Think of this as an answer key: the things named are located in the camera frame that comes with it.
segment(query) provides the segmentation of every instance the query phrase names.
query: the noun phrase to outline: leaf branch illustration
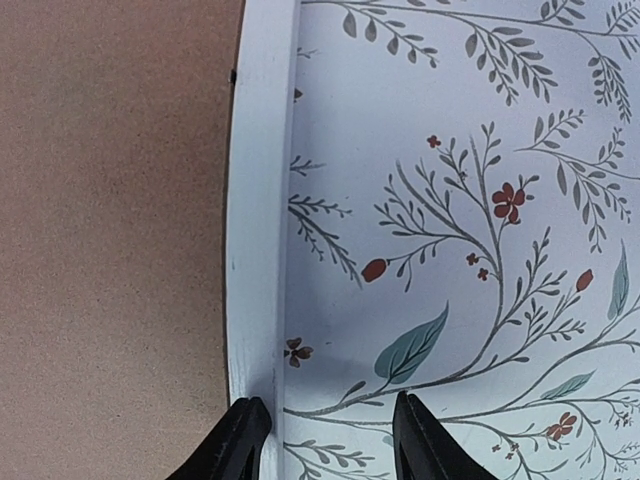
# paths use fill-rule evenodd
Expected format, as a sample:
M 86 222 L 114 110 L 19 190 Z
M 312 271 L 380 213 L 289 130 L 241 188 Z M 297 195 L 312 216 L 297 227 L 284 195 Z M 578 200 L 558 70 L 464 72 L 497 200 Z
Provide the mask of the leaf branch illustration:
M 617 177 L 624 180 L 639 181 L 639 177 L 632 177 L 618 172 L 618 162 L 624 158 L 621 148 L 625 142 L 621 140 L 622 130 L 614 127 L 611 139 L 602 145 L 595 161 L 586 161 L 581 158 L 563 153 L 561 142 L 571 136 L 571 129 L 577 129 L 583 123 L 584 112 L 577 114 L 573 110 L 565 116 L 561 110 L 557 122 L 553 113 L 545 121 L 538 117 L 534 129 L 534 143 L 529 147 L 521 148 L 518 152 L 538 152 L 556 159 L 558 168 L 556 180 L 563 195 L 569 194 L 567 172 L 573 177 L 571 196 L 576 209 L 581 212 L 581 218 L 585 225 L 590 225 L 588 238 L 592 243 L 591 252 L 602 252 L 601 240 L 607 238 L 603 221 L 606 219 L 605 208 L 618 214 L 620 220 L 630 222 L 631 211 L 626 207 L 627 199 L 619 193 L 619 183 L 611 182 L 609 177 Z
M 602 71 L 602 79 L 596 78 L 594 81 L 598 82 L 602 80 L 602 84 L 605 87 L 596 92 L 602 91 L 603 93 L 596 93 L 599 103 L 605 103 L 605 105 L 611 104 L 615 101 L 620 111 L 620 116 L 625 121 L 629 121 L 631 117 L 631 110 L 628 101 L 628 94 L 624 86 L 624 79 L 620 75 L 620 69 L 616 68 L 615 61 L 610 57 L 605 57 L 600 54 L 598 48 L 589 37 L 593 38 L 611 38 L 616 39 L 623 53 L 631 58 L 631 51 L 634 53 L 640 49 L 640 40 L 637 38 L 637 34 L 631 33 L 631 29 L 638 24 L 640 14 L 638 8 L 634 6 L 634 2 L 626 2 L 624 5 L 618 3 L 618 9 L 612 7 L 612 13 L 607 13 L 607 29 L 605 30 L 589 30 L 584 28 L 577 28 L 574 26 L 576 20 L 584 20 L 585 16 L 580 12 L 578 7 L 584 5 L 584 0 L 550 0 L 542 4 L 539 19 L 522 19 L 513 17 L 504 17 L 500 15 L 480 14 L 474 12 L 461 12 L 451 11 L 439 8 L 427 8 L 426 4 L 421 0 L 407 0 L 409 5 L 388 4 L 383 2 L 358 1 L 358 0 L 304 0 L 303 5 L 332 5 L 339 6 L 347 10 L 347 16 L 343 21 L 343 29 L 345 32 L 353 38 L 357 37 L 356 28 L 356 13 L 363 15 L 369 19 L 368 26 L 365 30 L 365 37 L 374 42 L 377 38 L 377 29 L 382 26 L 383 28 L 393 33 L 393 38 L 387 46 L 387 50 L 395 55 L 398 52 L 399 42 L 403 41 L 410 47 L 408 58 L 411 62 L 415 63 L 417 54 L 421 52 L 430 56 L 430 65 L 436 66 L 436 60 L 433 57 L 437 53 L 435 48 L 420 48 L 412 41 L 422 41 L 421 35 L 413 34 L 410 36 L 402 36 L 399 33 L 399 29 L 406 27 L 403 22 L 396 20 L 383 21 L 382 16 L 387 15 L 389 12 L 407 12 L 420 15 L 426 15 L 430 17 L 439 17 L 444 19 L 450 19 L 457 22 L 465 23 L 473 28 L 473 33 L 465 43 L 465 48 L 469 57 L 475 52 L 477 45 L 482 44 L 483 51 L 477 57 L 476 64 L 479 70 L 483 70 L 487 64 L 491 64 L 492 68 L 489 71 L 489 81 L 494 82 L 499 80 L 496 90 L 498 93 L 505 93 L 505 101 L 507 105 L 512 105 L 518 96 L 518 91 L 514 87 L 514 78 L 509 73 L 509 68 L 516 80 L 520 79 L 526 88 L 532 88 L 536 97 L 550 101 L 549 87 L 557 86 L 557 83 L 551 78 L 553 72 L 540 64 L 534 64 L 534 61 L 540 61 L 544 58 L 543 54 L 534 51 L 519 51 L 516 49 L 530 46 L 534 43 L 532 39 L 519 37 L 511 38 L 509 40 L 502 39 L 499 35 L 508 36 L 509 33 L 504 32 L 518 32 L 513 35 L 518 35 L 522 32 L 519 28 L 499 26 L 493 30 L 489 30 L 487 27 L 481 25 L 484 22 L 500 22 L 502 24 L 511 25 L 523 25 L 530 26 L 532 28 L 544 28 L 560 30 L 567 34 L 576 35 L 579 38 L 586 41 L 594 48 L 598 58 L 598 63 L 602 63 L 602 68 L 598 68 L 596 71 Z
M 450 158 L 447 155 L 441 154 L 441 159 L 446 159 L 443 160 L 445 163 Z M 465 156 L 466 154 L 463 152 L 459 159 L 460 165 Z M 427 173 L 424 164 L 416 166 L 418 176 L 426 184 L 426 187 L 424 187 L 425 197 L 420 193 L 418 187 L 408 179 L 399 163 L 396 169 L 398 177 L 411 199 L 403 199 L 394 185 L 393 175 L 389 175 L 388 184 L 384 187 L 384 191 L 389 195 L 389 198 L 382 205 L 375 205 L 376 210 L 383 216 L 383 220 L 379 224 L 392 227 L 392 234 L 398 237 L 429 238 L 427 242 L 412 249 L 410 252 L 387 259 L 388 264 L 399 264 L 396 272 L 399 278 L 407 276 L 405 291 L 408 291 L 411 286 L 413 276 L 412 261 L 417 258 L 420 264 L 425 263 L 427 252 L 430 251 L 431 256 L 435 256 L 437 247 L 447 240 L 461 240 L 475 246 L 483 253 L 484 258 L 487 259 L 494 272 L 498 271 L 498 264 L 494 255 L 475 236 L 462 228 L 454 218 L 451 212 L 451 193 L 449 190 L 445 190 L 442 194 L 438 191 L 435 184 L 435 172 Z M 450 177 L 444 177 L 444 182 L 449 186 L 456 185 L 457 188 L 462 189 Z M 429 222 L 438 223 L 443 231 L 431 230 L 428 227 Z
M 322 168 L 324 166 L 324 163 L 313 163 L 312 160 L 303 162 L 302 157 L 298 155 L 289 165 L 289 171 L 291 171 L 292 173 L 297 173 L 302 177 L 306 177 L 311 170 L 317 170 L 318 168 Z
M 533 297 L 537 294 L 555 296 L 559 293 L 557 291 L 557 287 L 560 285 L 562 279 L 567 275 L 566 270 L 563 270 L 555 276 L 552 272 L 547 272 L 542 280 L 536 282 L 536 280 L 538 280 L 540 269 L 549 259 L 546 250 L 551 243 L 549 238 L 550 234 L 551 227 L 547 227 L 541 241 L 533 241 L 531 245 L 533 249 L 533 258 L 527 259 L 527 261 L 525 262 L 525 267 L 527 269 L 527 278 L 525 280 L 522 276 L 518 277 L 518 280 L 516 281 L 516 292 L 513 304 L 504 315 L 504 318 L 501 320 L 502 324 L 511 323 L 515 325 L 521 325 L 521 322 L 518 323 L 518 321 L 514 321 L 513 315 L 518 312 L 518 310 L 520 310 L 525 302 L 533 299 Z M 535 305 L 533 306 L 533 310 L 538 310 Z
M 573 20 L 571 20 L 571 18 L 578 20 L 585 19 L 585 16 L 577 10 L 577 7 L 581 7 L 584 4 L 584 0 L 550 0 L 544 2 L 540 7 L 541 18 L 535 23 L 545 24 L 552 20 L 557 20 L 561 25 L 572 26 Z
M 291 162 L 289 169 L 303 177 L 306 177 L 309 171 L 322 166 L 314 164 L 311 160 L 302 163 L 300 158 L 297 156 Z M 311 253 L 315 253 L 318 260 L 324 261 L 328 251 L 333 263 L 339 265 L 343 272 L 349 275 L 350 280 L 362 286 L 360 275 L 356 270 L 356 262 L 349 256 L 349 251 L 338 243 L 340 237 L 326 231 L 311 218 L 318 213 L 337 214 L 340 218 L 344 218 L 351 214 L 351 210 L 341 208 L 337 203 L 329 203 L 324 198 L 314 200 L 310 196 L 301 197 L 299 194 L 289 197 L 287 209 L 297 220 L 297 233 L 311 246 Z
M 478 70 L 483 70 L 489 59 L 493 65 L 489 70 L 489 82 L 499 80 L 496 92 L 505 92 L 507 106 L 511 106 L 519 96 L 519 92 L 513 87 L 514 78 L 521 79 L 526 88 L 531 87 L 536 97 L 540 98 L 542 94 L 547 103 L 551 100 L 549 87 L 557 87 L 558 84 L 546 76 L 552 75 L 553 72 L 543 65 L 532 63 L 542 60 L 544 56 L 539 52 L 517 50 L 534 45 L 534 40 L 518 37 L 522 34 L 519 28 L 496 27 L 489 30 L 467 19 L 459 20 L 473 28 L 473 33 L 465 42 L 467 56 L 473 58 L 479 42 L 482 44 L 482 53 L 476 59 L 476 66 Z M 508 71 L 511 71 L 513 77 L 507 73 Z
M 626 346 L 626 347 L 629 347 L 633 352 L 635 352 L 637 348 L 640 348 L 640 341 L 637 341 L 633 338 L 633 336 L 636 333 L 635 329 L 631 330 L 629 333 L 624 334 L 620 337 L 610 338 L 610 334 L 612 331 L 614 331 L 618 326 L 620 326 L 625 319 L 629 318 L 635 312 L 640 310 L 640 295 L 638 296 L 636 301 L 633 303 L 633 305 L 631 305 L 631 307 L 625 310 L 625 305 L 626 305 L 628 290 L 629 290 L 628 277 L 629 277 L 629 274 L 628 274 L 628 268 L 627 268 L 627 258 L 623 249 L 620 263 L 614 275 L 614 282 L 613 282 L 613 288 L 612 288 L 612 300 L 611 300 L 611 306 L 608 312 L 608 318 L 610 320 L 610 324 L 604 327 L 600 332 L 600 334 L 595 336 L 589 342 L 587 342 L 586 344 L 580 347 L 575 348 L 571 352 L 565 354 L 563 357 L 556 360 L 556 362 L 553 363 L 547 370 L 545 370 L 532 383 L 532 385 L 528 389 L 526 389 L 517 397 L 509 400 L 508 402 L 506 402 L 500 407 L 496 407 L 494 409 L 481 412 L 481 413 L 473 413 L 466 416 L 455 417 L 455 419 L 461 420 L 461 419 L 475 418 L 478 415 L 479 416 L 493 415 L 493 414 L 509 411 L 509 409 L 514 406 L 516 406 L 517 408 L 520 408 L 521 406 L 518 407 L 517 404 L 522 399 L 526 398 L 540 384 L 542 384 L 542 382 L 552 372 L 557 370 L 559 367 L 565 365 L 571 359 L 574 359 L 580 355 L 584 355 L 588 352 L 592 352 L 598 349 L 604 349 L 604 348 L 610 348 L 610 347 Z M 387 379 L 387 381 L 385 382 L 385 385 L 382 388 L 379 388 L 373 392 L 369 392 L 369 393 L 365 393 L 357 396 L 351 396 L 348 399 L 347 397 L 349 397 L 349 395 L 347 395 L 340 402 L 330 407 L 321 408 L 313 411 L 296 411 L 293 409 L 288 409 L 286 413 L 296 415 L 302 418 L 316 420 L 318 419 L 318 417 L 330 415 L 338 411 L 344 410 L 350 406 L 361 404 L 366 401 L 375 400 L 382 396 L 394 395 L 399 393 L 400 391 L 421 390 L 421 389 L 426 389 L 434 386 L 442 386 L 450 383 L 460 382 L 469 378 L 474 378 L 474 377 L 486 374 L 487 372 L 494 370 L 496 368 L 499 368 L 500 366 L 505 365 L 507 363 L 513 363 L 513 362 L 527 363 L 529 362 L 529 357 L 524 355 L 524 352 L 526 351 L 526 349 L 530 348 L 532 345 L 534 345 L 536 342 L 540 341 L 542 338 L 546 336 L 548 337 L 551 337 L 552 335 L 562 336 L 562 332 L 567 333 L 566 328 L 567 326 L 572 325 L 571 322 L 569 324 L 562 324 L 560 327 L 558 327 L 557 330 L 552 330 L 551 327 L 556 325 L 556 322 L 561 318 L 561 316 L 570 307 L 572 307 L 579 301 L 580 297 L 577 294 L 577 292 L 582 291 L 588 287 L 588 282 L 582 283 L 583 280 L 584 280 L 583 276 L 581 276 L 578 279 L 575 292 L 571 291 L 570 293 L 560 297 L 560 300 L 558 301 L 554 309 L 554 312 L 551 316 L 550 321 L 546 324 L 542 324 L 544 325 L 542 329 L 537 330 L 536 328 L 531 328 L 531 325 L 529 325 L 528 327 L 529 333 L 527 335 L 527 338 L 523 341 L 523 344 L 521 345 L 520 348 L 518 348 L 516 351 L 514 351 L 513 353 L 511 353 L 510 355 L 502 359 L 498 359 L 497 356 L 494 356 L 492 361 L 488 365 L 484 366 L 483 368 L 470 372 L 469 369 L 465 367 L 459 372 L 456 372 L 454 374 L 448 375 L 446 377 L 443 377 L 437 380 L 413 384 L 413 385 L 403 385 L 397 388 L 386 388 L 386 386 L 389 384 L 406 382 L 408 378 L 419 367 L 419 365 L 422 362 L 424 362 L 428 354 L 433 349 L 434 344 L 440 335 L 440 332 L 444 328 L 446 317 L 448 315 L 448 308 L 446 308 L 440 317 L 438 317 L 437 319 L 431 322 L 423 324 L 420 327 L 417 327 L 417 330 L 413 330 L 402 335 L 394 343 L 392 343 L 390 347 L 388 347 L 386 350 L 384 350 L 380 354 L 376 362 L 376 373 L 378 374 L 378 376 Z M 536 315 L 538 316 L 540 315 L 538 313 L 539 309 L 535 306 L 535 304 L 533 304 L 533 310 L 534 312 L 536 312 Z M 534 319 L 535 318 L 532 315 L 531 323 L 533 323 Z M 537 327 L 538 324 L 541 324 L 541 323 L 536 322 L 534 327 Z M 581 329 L 580 326 L 575 327 L 575 330 L 577 333 L 579 333 L 579 329 Z M 413 356 L 410 353 L 407 353 L 407 352 L 415 352 L 415 351 L 420 351 L 421 354 L 419 356 Z
M 344 445 L 318 445 L 315 440 L 307 440 L 300 444 L 286 443 L 284 450 L 292 455 L 302 467 L 300 480 L 322 478 L 322 472 L 345 480 L 380 480 L 387 479 L 388 472 L 368 474 L 363 470 L 375 457 L 365 456 L 361 451 L 345 453 Z M 308 451 L 318 457 L 311 460 L 300 453 Z
M 618 30 L 622 33 L 629 32 L 640 22 L 640 9 L 636 6 L 636 0 L 629 2 L 618 2 L 618 9 L 614 5 L 611 6 L 611 13 L 606 14 L 608 33 L 613 33 Z M 618 38 L 620 49 L 625 56 L 631 60 L 633 53 L 638 53 L 640 50 L 640 40 L 637 37 L 622 37 Z
M 349 257 L 349 251 L 337 243 L 340 237 L 324 230 L 309 215 L 296 208 L 295 205 L 289 205 L 289 213 L 298 221 L 298 235 L 302 235 L 304 241 L 311 245 L 311 252 L 316 253 L 320 261 L 324 260 L 325 250 L 320 246 L 319 239 L 321 239 L 326 245 L 333 263 L 340 265 L 344 273 L 349 275 L 350 280 L 361 285 L 360 276 L 356 270 L 356 262 Z
M 441 423 L 468 425 L 471 427 L 478 427 L 484 430 L 488 430 L 489 432 L 493 433 L 498 439 L 498 443 L 492 448 L 494 453 L 501 450 L 502 446 L 506 444 L 508 451 L 506 459 L 511 460 L 512 458 L 514 458 L 514 456 L 518 458 L 518 464 L 515 470 L 511 473 L 511 475 L 506 477 L 506 480 L 514 480 L 518 477 L 520 472 L 524 473 L 525 478 L 527 479 L 539 477 L 545 480 L 551 480 L 547 474 L 559 471 L 568 463 L 567 460 L 564 460 L 556 464 L 554 467 L 546 470 L 536 470 L 528 464 L 527 458 L 522 452 L 520 442 L 527 440 L 532 442 L 535 451 L 537 451 L 539 448 L 539 442 L 545 442 L 552 449 L 557 448 L 554 444 L 561 444 L 560 442 L 550 439 L 546 435 L 546 429 L 542 431 L 532 431 L 532 429 L 535 427 L 535 423 L 532 423 L 529 428 L 522 433 L 507 433 L 499 428 L 490 425 L 489 423 L 477 420 L 443 420 L 441 421 Z
M 407 59 L 411 63 L 416 63 L 418 61 L 418 53 L 420 53 L 429 59 L 429 65 L 431 68 L 437 67 L 438 59 L 436 55 L 438 50 L 432 47 L 421 46 L 419 43 L 424 41 L 424 37 L 422 35 L 417 35 L 415 33 L 403 34 L 401 30 L 406 28 L 405 23 L 398 20 L 383 20 L 381 17 L 387 15 L 387 10 L 375 5 L 370 5 L 370 3 L 367 3 L 365 4 L 365 7 L 357 8 L 355 4 L 341 4 L 341 6 L 347 11 L 347 16 L 342 22 L 342 28 L 347 35 L 351 38 L 358 37 L 356 14 L 359 14 L 368 20 L 364 31 L 364 37 L 369 42 L 374 43 L 378 39 L 378 29 L 382 28 L 392 34 L 391 40 L 387 43 L 387 51 L 390 54 L 397 55 L 400 49 L 400 43 L 402 42 L 409 47 Z
M 591 46 L 595 53 L 595 57 L 591 57 L 587 65 L 593 68 L 591 76 L 596 88 L 593 92 L 596 96 L 596 103 L 603 104 L 605 107 L 615 103 L 618 107 L 620 120 L 629 123 L 631 121 L 631 104 L 629 92 L 622 77 L 622 68 L 614 59 L 600 53 L 598 47 L 586 36 L 580 35 L 580 37 Z

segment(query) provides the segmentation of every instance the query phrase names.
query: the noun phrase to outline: green leaf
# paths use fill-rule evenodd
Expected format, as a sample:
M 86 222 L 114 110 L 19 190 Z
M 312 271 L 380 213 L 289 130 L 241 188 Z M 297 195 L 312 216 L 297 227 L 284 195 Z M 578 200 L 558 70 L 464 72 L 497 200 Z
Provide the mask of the green leaf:
M 576 375 L 575 377 L 571 377 L 562 385 L 559 385 L 556 388 L 553 388 L 548 392 L 543 393 L 540 396 L 540 398 L 542 400 L 555 400 L 556 398 L 562 398 L 562 397 L 566 397 L 567 395 L 571 395 L 572 393 L 577 392 L 582 387 L 584 387 L 587 384 L 587 382 L 591 380 L 591 376 L 594 374 L 594 372 L 584 373 L 582 375 Z
M 609 312 L 607 317 L 609 320 L 613 320 L 622 313 L 624 305 L 627 303 L 627 296 L 629 295 L 629 269 L 627 268 L 627 252 L 622 244 L 622 254 L 620 255 L 620 262 L 618 268 L 613 275 L 613 286 L 611 288 L 611 304 L 609 305 Z
M 389 383 L 404 383 L 415 373 L 436 345 L 449 316 L 449 303 L 434 320 L 401 335 L 376 360 L 374 371 Z

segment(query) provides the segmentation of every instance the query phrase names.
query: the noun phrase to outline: tray rim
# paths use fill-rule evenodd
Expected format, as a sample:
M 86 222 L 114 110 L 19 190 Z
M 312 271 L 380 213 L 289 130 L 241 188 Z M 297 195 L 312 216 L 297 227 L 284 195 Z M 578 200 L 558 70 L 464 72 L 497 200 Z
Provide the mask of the tray rim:
M 284 478 L 284 276 L 300 0 L 246 0 L 234 91 L 226 214 L 229 397 L 273 420 L 261 478 Z

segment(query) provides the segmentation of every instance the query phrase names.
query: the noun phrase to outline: floral tray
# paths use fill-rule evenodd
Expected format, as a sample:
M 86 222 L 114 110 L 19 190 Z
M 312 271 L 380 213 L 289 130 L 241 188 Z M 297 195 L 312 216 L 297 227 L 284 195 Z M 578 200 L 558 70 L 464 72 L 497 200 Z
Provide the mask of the floral tray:
M 640 477 L 639 7 L 302 2 L 283 478 L 395 478 L 403 390 L 497 478 Z

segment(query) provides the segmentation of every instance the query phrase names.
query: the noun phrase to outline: tan wall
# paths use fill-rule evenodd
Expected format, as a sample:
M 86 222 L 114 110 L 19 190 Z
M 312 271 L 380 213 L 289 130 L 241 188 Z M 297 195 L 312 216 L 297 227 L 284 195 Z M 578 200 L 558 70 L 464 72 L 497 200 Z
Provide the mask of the tan wall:
M 232 0 L 0 2 L 0 479 L 162 479 L 225 410 Z

